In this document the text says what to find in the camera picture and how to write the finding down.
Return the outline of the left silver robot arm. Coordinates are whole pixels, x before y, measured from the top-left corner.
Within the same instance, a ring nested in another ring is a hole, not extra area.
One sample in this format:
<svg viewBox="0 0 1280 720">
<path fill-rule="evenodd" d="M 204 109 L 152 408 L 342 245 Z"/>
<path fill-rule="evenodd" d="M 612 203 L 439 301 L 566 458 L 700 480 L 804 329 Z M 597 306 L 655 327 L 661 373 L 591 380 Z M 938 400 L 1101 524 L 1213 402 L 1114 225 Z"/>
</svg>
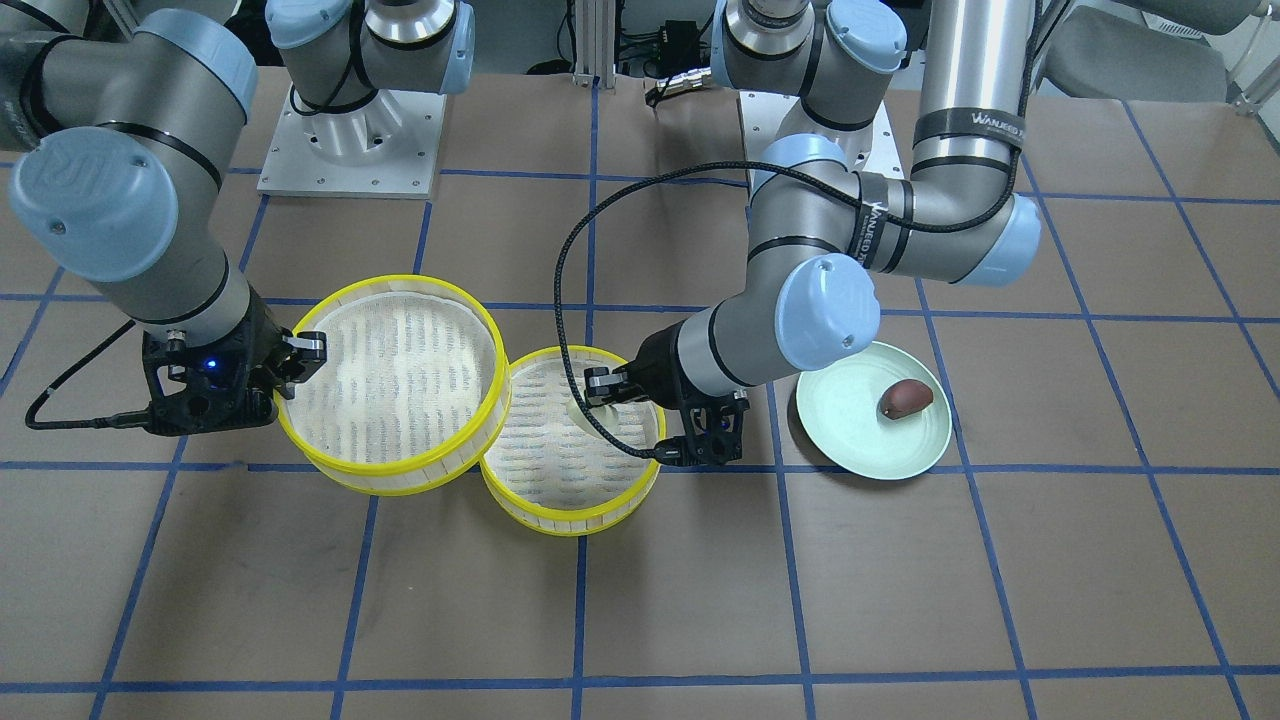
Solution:
<svg viewBox="0 0 1280 720">
<path fill-rule="evenodd" d="M 710 68 L 728 88 L 794 97 L 758 161 L 744 290 L 645 340 L 634 360 L 564 375 L 584 413 L 650 401 L 680 436 L 622 452 L 668 466 L 741 457 L 746 392 L 863 351 L 876 273 L 1006 286 L 1041 219 L 1015 193 L 1027 141 L 1038 1 L 936 1 L 913 159 L 904 177 L 858 165 L 908 33 L 881 1 L 721 1 Z"/>
</svg>

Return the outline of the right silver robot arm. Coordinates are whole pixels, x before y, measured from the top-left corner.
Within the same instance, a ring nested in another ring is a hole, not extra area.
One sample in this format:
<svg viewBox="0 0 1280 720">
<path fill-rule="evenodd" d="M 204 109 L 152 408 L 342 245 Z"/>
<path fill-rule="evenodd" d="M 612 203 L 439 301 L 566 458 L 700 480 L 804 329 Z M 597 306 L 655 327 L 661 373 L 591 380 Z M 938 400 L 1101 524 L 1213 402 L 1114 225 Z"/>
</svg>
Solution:
<svg viewBox="0 0 1280 720">
<path fill-rule="evenodd" d="M 279 325 L 212 237 L 209 218 L 251 118 L 253 54 L 223 23 L 161 8 L 120 42 L 84 37 L 87 1 L 3 4 L 3 149 L 12 210 L 68 273 L 125 314 L 108 348 L 143 333 L 148 404 L 76 420 L 28 406 L 32 430 L 175 437 L 266 427 L 325 363 L 321 332 Z"/>
</svg>

